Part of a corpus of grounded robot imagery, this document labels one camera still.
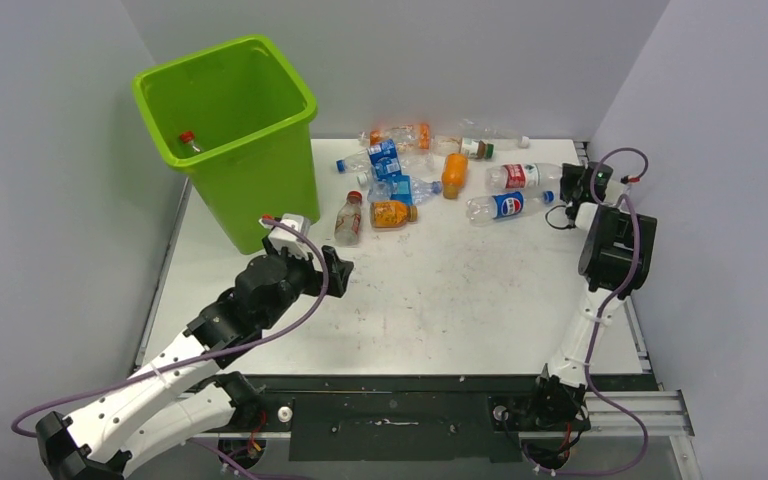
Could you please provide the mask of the orange bottle barcode label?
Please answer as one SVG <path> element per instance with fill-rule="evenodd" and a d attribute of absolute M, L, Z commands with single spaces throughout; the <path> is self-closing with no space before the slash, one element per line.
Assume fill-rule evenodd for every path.
<path fill-rule="evenodd" d="M 456 200 L 460 195 L 467 180 L 468 164 L 469 159 L 460 153 L 446 157 L 441 175 L 442 195 L 445 199 Z"/>

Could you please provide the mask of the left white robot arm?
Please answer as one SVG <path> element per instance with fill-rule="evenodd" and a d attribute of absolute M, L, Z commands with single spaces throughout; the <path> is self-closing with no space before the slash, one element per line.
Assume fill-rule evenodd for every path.
<path fill-rule="evenodd" d="M 126 479 L 195 435 L 250 428 L 261 398 L 227 367 L 300 296 L 342 297 L 353 269 L 331 246 L 298 257 L 267 245 L 129 385 L 69 414 L 52 411 L 38 420 L 40 458 L 51 477 Z"/>

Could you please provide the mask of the green plastic bin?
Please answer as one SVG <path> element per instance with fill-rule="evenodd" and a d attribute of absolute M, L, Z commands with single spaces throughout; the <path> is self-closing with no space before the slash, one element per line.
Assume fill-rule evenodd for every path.
<path fill-rule="evenodd" d="M 244 36 L 154 66 L 132 92 L 161 158 L 189 179 L 239 252 L 260 249 L 264 215 L 319 220 L 317 100 L 270 39 Z M 203 153 L 188 154 L 185 131 Z"/>

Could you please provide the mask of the Pepsi bottle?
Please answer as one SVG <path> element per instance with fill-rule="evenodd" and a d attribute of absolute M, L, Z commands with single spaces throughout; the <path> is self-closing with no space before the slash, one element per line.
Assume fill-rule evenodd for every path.
<path fill-rule="evenodd" d="M 510 192 L 475 197 L 466 202 L 466 218 L 474 226 L 535 216 L 547 211 L 557 200 L 551 191 L 535 198 L 526 198 L 522 192 Z"/>

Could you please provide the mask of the small orange juice bottle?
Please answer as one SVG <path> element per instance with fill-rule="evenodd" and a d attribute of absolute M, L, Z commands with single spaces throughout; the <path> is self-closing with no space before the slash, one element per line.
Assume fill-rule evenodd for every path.
<path fill-rule="evenodd" d="M 418 209 L 398 200 L 372 202 L 370 224 L 374 229 L 397 229 L 418 220 Z"/>

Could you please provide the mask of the red label clear bottle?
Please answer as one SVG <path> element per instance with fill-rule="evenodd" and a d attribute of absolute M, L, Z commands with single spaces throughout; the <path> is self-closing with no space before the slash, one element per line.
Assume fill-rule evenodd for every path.
<path fill-rule="evenodd" d="M 199 140 L 192 131 L 185 131 L 178 136 L 179 141 L 185 147 L 189 155 L 198 155 L 204 152 Z"/>

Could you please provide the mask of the small red-cap bottle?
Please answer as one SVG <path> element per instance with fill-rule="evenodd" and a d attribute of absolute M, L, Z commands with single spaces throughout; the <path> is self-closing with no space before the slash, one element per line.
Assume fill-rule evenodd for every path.
<path fill-rule="evenodd" d="M 334 227 L 334 240 L 342 246 L 355 246 L 360 241 L 362 223 L 363 196 L 358 191 L 350 191 L 346 201 L 337 214 Z"/>

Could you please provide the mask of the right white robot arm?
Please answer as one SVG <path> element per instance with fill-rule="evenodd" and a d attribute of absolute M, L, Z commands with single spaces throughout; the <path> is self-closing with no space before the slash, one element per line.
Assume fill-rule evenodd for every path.
<path fill-rule="evenodd" d="M 571 225 L 587 233 L 578 263 L 583 294 L 564 336 L 525 402 L 540 429 L 585 418 L 588 373 L 601 336 L 631 293 L 648 278 L 658 220 L 607 202 L 609 167 L 561 167 L 560 199 Z"/>

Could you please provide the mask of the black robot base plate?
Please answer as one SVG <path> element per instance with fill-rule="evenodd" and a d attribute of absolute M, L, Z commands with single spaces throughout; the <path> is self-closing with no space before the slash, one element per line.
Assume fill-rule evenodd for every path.
<path fill-rule="evenodd" d="M 253 412 L 215 429 L 225 442 L 289 443 L 292 462 L 517 462 L 529 444 L 569 454 L 584 408 L 545 408 L 535 375 L 252 375 Z"/>

